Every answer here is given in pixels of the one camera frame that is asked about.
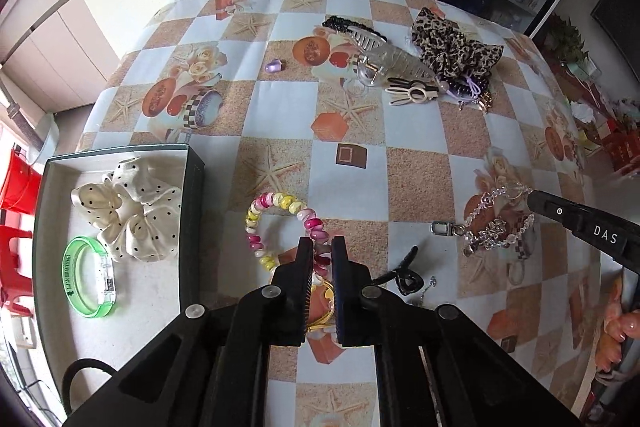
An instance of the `table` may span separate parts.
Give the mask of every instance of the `table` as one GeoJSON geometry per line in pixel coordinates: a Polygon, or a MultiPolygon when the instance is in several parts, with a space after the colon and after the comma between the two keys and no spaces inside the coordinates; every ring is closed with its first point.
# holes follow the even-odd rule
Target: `table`
{"type": "MultiPolygon", "coordinates": [[[[593,204],[573,118],[529,38],[433,0],[174,0],[123,58],[78,147],[159,141],[188,141],[207,166],[204,304],[236,302],[268,283],[246,245],[244,214],[260,192],[290,192],[308,201],[332,235],[346,237],[350,257],[374,277],[419,245],[415,269],[437,280],[425,305],[455,303],[573,404],[596,325],[598,252],[543,218],[519,247],[526,261],[514,251],[466,258],[455,238],[430,232],[431,221],[460,223],[482,192],[513,180],[593,204]],[[410,27],[423,6],[471,38],[504,45],[487,114],[458,110],[448,96],[390,106],[382,89],[364,88],[349,72],[349,41],[321,26],[330,14],[347,17],[411,51],[410,27]],[[266,73],[274,58],[284,70],[266,73]],[[159,86],[175,89],[173,100],[186,95],[182,103],[209,86],[204,110],[192,115],[206,126],[185,129],[179,100],[158,110],[159,86]],[[339,143],[347,156],[337,156],[339,143]]],[[[509,223],[526,215],[521,201],[495,212],[509,223]]],[[[266,214],[260,226],[268,248],[279,252],[302,235],[300,222],[284,213],[266,214]]],[[[388,288],[397,291],[394,282],[388,288]]],[[[273,348],[267,425],[299,426],[332,412],[371,425],[375,380],[372,349],[343,350],[331,331],[300,349],[273,348]]]]}

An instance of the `colorful beaded bracelet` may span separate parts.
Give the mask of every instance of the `colorful beaded bracelet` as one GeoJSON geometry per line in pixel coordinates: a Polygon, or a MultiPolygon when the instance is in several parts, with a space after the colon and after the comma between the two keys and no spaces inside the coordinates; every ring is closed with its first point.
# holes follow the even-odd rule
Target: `colorful beaded bracelet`
{"type": "Polygon", "coordinates": [[[257,235],[260,216],[270,206],[278,206],[302,221],[309,236],[314,240],[313,284],[315,286],[321,284],[322,278],[328,274],[325,267],[331,264],[330,258],[322,256],[322,254],[331,253],[331,245],[327,244],[329,234],[324,231],[322,219],[316,216],[315,211],[294,196],[282,192],[265,192],[252,201],[244,221],[249,248],[265,270],[273,272],[277,268],[279,264],[277,256],[270,254],[265,249],[262,239],[257,235]]]}

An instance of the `transparent green bracelet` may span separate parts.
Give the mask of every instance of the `transparent green bracelet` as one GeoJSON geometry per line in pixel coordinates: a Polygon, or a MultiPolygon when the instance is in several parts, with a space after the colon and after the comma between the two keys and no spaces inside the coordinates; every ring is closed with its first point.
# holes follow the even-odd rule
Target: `transparent green bracelet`
{"type": "Polygon", "coordinates": [[[113,303],[116,301],[111,257],[109,257],[102,245],[91,237],[80,235],[73,238],[66,246],[65,254],[62,256],[62,283],[65,287],[69,304],[82,317],[88,319],[104,317],[111,311],[113,303]],[[96,273],[98,307],[95,309],[86,304],[77,278],[78,261],[86,251],[91,251],[100,258],[100,265],[96,273]]]}

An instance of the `red bucket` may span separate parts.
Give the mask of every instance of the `red bucket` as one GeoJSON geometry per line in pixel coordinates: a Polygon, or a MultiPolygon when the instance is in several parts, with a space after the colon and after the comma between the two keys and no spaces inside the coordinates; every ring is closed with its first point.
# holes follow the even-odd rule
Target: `red bucket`
{"type": "Polygon", "coordinates": [[[42,176],[12,150],[9,168],[0,190],[0,208],[34,216],[41,180],[42,176]]]}

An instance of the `purple object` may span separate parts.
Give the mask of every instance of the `purple object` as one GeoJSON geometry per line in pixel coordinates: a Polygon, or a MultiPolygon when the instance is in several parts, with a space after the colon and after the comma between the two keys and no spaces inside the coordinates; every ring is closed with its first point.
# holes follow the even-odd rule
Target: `purple object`
{"type": "Polygon", "coordinates": [[[264,70],[267,73],[278,73],[282,71],[283,63],[279,58],[274,58],[271,62],[265,65],[264,70]]]}

